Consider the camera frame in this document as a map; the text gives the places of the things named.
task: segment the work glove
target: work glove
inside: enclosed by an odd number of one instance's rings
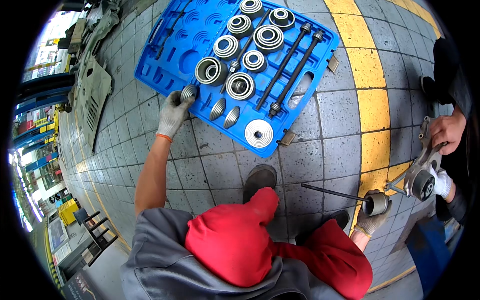
[[[195,101],[193,96],[180,103],[181,91],[174,91],[168,95],[165,105],[160,109],[160,122],[156,136],[161,136],[172,142],[173,137],[187,116],[187,110]]]
[[[378,194],[380,193],[379,190],[370,190],[367,192],[369,194]],[[388,200],[387,210],[383,214],[375,215],[375,216],[366,216],[363,213],[363,209],[360,208],[359,214],[357,216],[357,224],[355,225],[355,231],[359,231],[367,235],[369,238],[372,237],[372,234],[379,228],[381,225],[385,223],[387,220],[388,214],[392,210],[392,200]]]
[[[433,186],[433,191],[435,195],[440,195],[442,198],[446,198],[450,193],[450,189],[452,188],[452,179],[450,176],[447,175],[447,171],[442,168],[438,169],[438,172],[435,172],[432,166],[428,170],[430,174],[435,177],[435,185]]]

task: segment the black shoe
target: black shoe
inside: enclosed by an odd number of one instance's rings
[[[325,220],[322,220],[322,223],[320,224],[320,226],[318,226],[314,230],[309,231],[309,232],[303,232],[303,233],[300,233],[299,235],[297,235],[295,237],[295,243],[298,246],[303,245],[315,230],[320,228],[323,224],[325,224],[328,220],[331,220],[331,219],[335,219],[338,226],[340,226],[340,228],[342,228],[342,230],[344,230],[345,227],[347,227],[348,222],[350,221],[350,215],[348,214],[348,212],[346,210],[339,210],[337,212],[334,212],[333,214],[329,215]]]
[[[420,86],[421,90],[427,95],[431,100],[436,100],[437,90],[435,86],[435,80],[429,76],[420,76]]]
[[[276,171],[269,165],[258,165],[248,174],[245,185],[243,186],[243,204],[250,201],[255,193],[264,187],[275,188]]]

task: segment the human arm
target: human arm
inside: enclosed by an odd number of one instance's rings
[[[135,216],[149,208],[164,207],[167,185],[167,158],[170,144],[195,101],[189,97],[181,104],[181,91],[172,92],[160,109],[156,139],[148,153],[135,189]]]
[[[368,191],[367,194],[378,194],[379,190]],[[372,237],[375,230],[377,230],[381,225],[385,223],[392,210],[392,201],[388,200],[387,210],[379,215],[375,216],[366,216],[363,213],[363,209],[360,208],[360,211],[357,215],[357,223],[353,229],[350,239],[352,242],[357,245],[357,247],[363,252],[367,243]]]
[[[454,152],[460,144],[466,124],[467,119],[459,105],[455,106],[451,116],[439,116],[436,118],[430,125],[432,147],[448,142],[447,145],[440,148],[438,153],[448,155]]]
[[[453,182],[442,168],[438,169],[438,172],[430,168],[429,173],[435,178],[432,193],[445,199],[448,211],[452,217],[463,225],[467,215],[467,200],[463,196],[460,187]]]

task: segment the black chair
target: black chair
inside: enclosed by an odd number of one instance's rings
[[[88,233],[92,236],[93,241],[88,245],[88,248],[92,247],[94,244],[98,246],[99,251],[94,255],[93,259],[87,263],[88,266],[91,266],[95,260],[100,256],[100,254],[103,253],[103,251],[108,248],[114,241],[116,241],[119,237],[117,235],[114,235],[113,238],[110,241],[107,241],[103,235],[109,231],[110,229],[107,227],[105,230],[103,230],[98,236],[95,235],[94,230],[97,229],[100,225],[105,223],[105,221],[108,221],[108,218],[105,217],[100,220],[100,222],[96,223],[93,226],[89,226],[89,221],[99,215],[100,212],[96,211],[93,215],[89,216],[88,218],[84,219],[82,221],[82,224],[85,226],[87,229]]]

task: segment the gray work glove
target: gray work glove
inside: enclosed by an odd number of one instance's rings
[[[368,194],[378,194],[380,193],[379,190],[370,190],[367,192]],[[355,231],[362,232],[366,234],[369,238],[372,237],[372,234],[379,228],[381,225],[385,223],[387,220],[388,214],[392,210],[392,200],[388,200],[387,211],[383,214],[375,215],[375,216],[365,216],[363,213],[363,209],[361,208],[359,214],[357,216],[357,224],[355,225]]]
[[[188,108],[195,101],[195,98],[191,96],[180,103],[180,94],[181,91],[171,92],[165,105],[160,109],[160,122],[156,135],[163,136],[170,142],[185,120]]]

